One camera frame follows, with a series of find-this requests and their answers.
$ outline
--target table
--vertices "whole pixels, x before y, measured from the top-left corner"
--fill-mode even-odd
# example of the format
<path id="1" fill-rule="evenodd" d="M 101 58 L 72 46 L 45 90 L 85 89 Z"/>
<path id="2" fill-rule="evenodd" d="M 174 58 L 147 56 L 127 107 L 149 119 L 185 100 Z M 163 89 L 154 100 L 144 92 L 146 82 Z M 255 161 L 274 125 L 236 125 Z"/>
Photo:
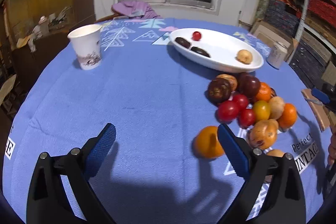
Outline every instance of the table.
<path id="1" fill-rule="evenodd" d="M 213 161 L 196 158 L 191 143 L 205 126 L 219 125 L 216 107 L 204 96 L 219 72 L 187 60 L 170 45 L 152 43 L 167 31 L 194 27 L 238 37 L 264 56 L 269 48 L 244 29 L 203 21 L 170 18 L 105 25 L 102 42 L 106 45 L 115 38 L 115 47 L 102 52 L 98 68 L 81 70 L 68 45 L 29 92 L 14 119 L 4 158 L 6 199 L 25 220 L 39 154 L 64 155 L 82 147 L 111 122 L 117 140 L 89 182 L 117 223 L 216 223 L 243 179 L 236 176 L 226 156 Z M 331 132 L 320 132 L 301 95 L 305 87 L 287 64 L 275 70 L 265 62 L 255 75 L 298 110 L 293 128 L 279 134 L 272 148 L 295 158 L 303 153 L 297 165 L 309 220 L 323 201 Z M 229 126 L 236 135 L 246 136 L 236 121 Z M 75 214 L 83 217 L 66 178 L 63 183 Z M 250 217 L 258 213 L 267 189 L 264 184 Z"/>

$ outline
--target white paper cup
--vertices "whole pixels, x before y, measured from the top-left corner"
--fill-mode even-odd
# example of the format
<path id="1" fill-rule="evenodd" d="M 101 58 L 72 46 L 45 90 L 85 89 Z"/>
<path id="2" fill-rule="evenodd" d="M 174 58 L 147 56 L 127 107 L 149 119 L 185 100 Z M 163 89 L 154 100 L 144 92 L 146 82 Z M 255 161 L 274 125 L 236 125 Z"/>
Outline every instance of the white paper cup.
<path id="1" fill-rule="evenodd" d="M 99 24 L 91 24 L 73 30 L 68 34 L 82 69 L 89 70 L 101 63 Z"/>

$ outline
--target purple cloth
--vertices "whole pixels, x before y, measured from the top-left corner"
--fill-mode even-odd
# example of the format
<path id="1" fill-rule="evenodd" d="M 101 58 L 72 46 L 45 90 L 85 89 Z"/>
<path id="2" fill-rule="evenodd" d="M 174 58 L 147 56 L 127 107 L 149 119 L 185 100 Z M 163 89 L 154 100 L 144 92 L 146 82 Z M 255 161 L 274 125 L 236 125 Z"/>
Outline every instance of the purple cloth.
<path id="1" fill-rule="evenodd" d="M 133 19 L 153 19 L 160 17 L 153 8 L 142 1 L 122 1 L 112 5 L 112 9 L 119 14 L 131 17 Z"/>

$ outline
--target finger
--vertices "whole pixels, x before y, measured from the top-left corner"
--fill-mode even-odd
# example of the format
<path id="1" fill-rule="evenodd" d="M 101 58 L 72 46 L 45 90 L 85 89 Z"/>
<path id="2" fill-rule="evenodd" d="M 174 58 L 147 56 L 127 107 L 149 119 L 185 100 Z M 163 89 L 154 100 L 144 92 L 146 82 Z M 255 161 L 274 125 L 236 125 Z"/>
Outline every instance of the finger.
<path id="1" fill-rule="evenodd" d="M 328 152 L 329 152 L 330 157 L 332 157 L 333 159 L 336 159 L 336 149 L 335 148 L 329 145 Z"/>
<path id="2" fill-rule="evenodd" d="M 332 157 L 328 156 L 328 165 L 333 165 L 334 162 L 335 160 Z"/>
<path id="3" fill-rule="evenodd" d="M 336 135 L 332 135 L 330 138 L 330 145 L 336 149 Z"/>

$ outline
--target tomato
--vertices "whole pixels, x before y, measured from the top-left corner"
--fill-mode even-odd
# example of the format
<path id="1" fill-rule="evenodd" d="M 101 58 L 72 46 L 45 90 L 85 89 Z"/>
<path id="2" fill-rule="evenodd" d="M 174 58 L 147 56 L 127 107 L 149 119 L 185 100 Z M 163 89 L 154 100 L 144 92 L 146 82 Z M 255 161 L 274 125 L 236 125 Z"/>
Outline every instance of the tomato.
<path id="1" fill-rule="evenodd" d="M 231 122 L 239 114 L 239 106 L 234 101 L 225 101 L 221 103 L 217 110 L 218 119 L 221 122 Z"/>
<path id="2" fill-rule="evenodd" d="M 244 94 L 237 93 L 232 100 L 238 104 L 239 111 L 244 110 L 249 104 L 249 99 Z"/>
<path id="3" fill-rule="evenodd" d="M 201 35 L 200 32 L 194 32 L 193 33 L 193 40 L 199 41 L 199 40 L 201 40 L 201 38 L 202 38 L 202 35 Z"/>
<path id="4" fill-rule="evenodd" d="M 255 123 L 255 113 L 251 109 L 244 109 L 239 117 L 238 122 L 241 128 L 248 128 Z"/>

